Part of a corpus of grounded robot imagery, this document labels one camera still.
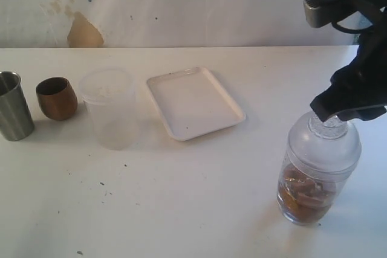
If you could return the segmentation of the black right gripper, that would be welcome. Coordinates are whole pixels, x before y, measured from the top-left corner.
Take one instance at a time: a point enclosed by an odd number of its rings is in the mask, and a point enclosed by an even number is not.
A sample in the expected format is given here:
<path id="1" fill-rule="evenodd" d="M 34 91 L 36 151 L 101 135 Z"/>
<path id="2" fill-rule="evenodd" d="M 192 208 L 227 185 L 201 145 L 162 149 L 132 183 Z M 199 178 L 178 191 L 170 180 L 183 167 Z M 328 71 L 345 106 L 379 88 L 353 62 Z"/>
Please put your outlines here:
<path id="1" fill-rule="evenodd" d="M 329 88 L 310 103 L 320 121 L 337 116 L 338 106 L 386 108 L 386 0 L 304 0 L 304 12 L 313 28 L 331 25 L 342 33 L 360 36 L 357 56 L 336 71 Z M 355 13 L 371 25 L 346 28 L 340 24 Z"/>

